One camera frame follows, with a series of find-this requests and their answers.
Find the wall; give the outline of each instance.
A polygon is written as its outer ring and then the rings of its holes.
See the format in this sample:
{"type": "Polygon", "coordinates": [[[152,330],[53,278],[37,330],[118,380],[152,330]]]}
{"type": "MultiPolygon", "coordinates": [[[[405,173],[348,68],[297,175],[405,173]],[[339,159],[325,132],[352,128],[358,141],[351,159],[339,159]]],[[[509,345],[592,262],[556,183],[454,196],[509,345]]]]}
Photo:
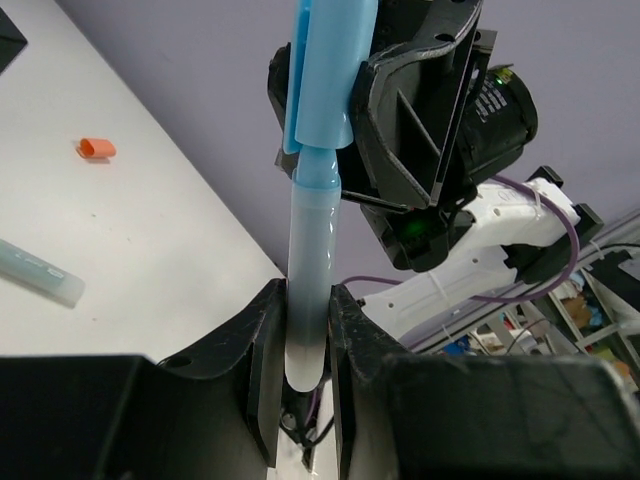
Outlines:
{"type": "MultiPolygon", "coordinates": [[[[281,132],[266,78],[295,0],[58,2],[285,268],[290,189],[273,167],[281,132]]],[[[608,220],[640,205],[638,18],[637,0],[486,0],[482,18],[499,30],[494,63],[515,63],[539,110],[538,138],[507,173],[552,165],[608,220]]],[[[338,278],[403,276],[357,207],[341,220],[338,278]]]]}

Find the white table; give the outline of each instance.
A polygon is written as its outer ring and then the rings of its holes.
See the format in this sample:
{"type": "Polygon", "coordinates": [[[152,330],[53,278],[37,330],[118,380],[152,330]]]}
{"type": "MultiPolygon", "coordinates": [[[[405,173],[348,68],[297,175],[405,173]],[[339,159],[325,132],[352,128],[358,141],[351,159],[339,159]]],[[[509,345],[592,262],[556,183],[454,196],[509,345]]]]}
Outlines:
{"type": "Polygon", "coordinates": [[[160,360],[281,276],[52,0],[0,7],[29,41],[0,75],[0,238],[86,282],[69,309],[0,279],[0,354],[160,360]],[[117,156],[87,163],[82,137],[117,156]]]}

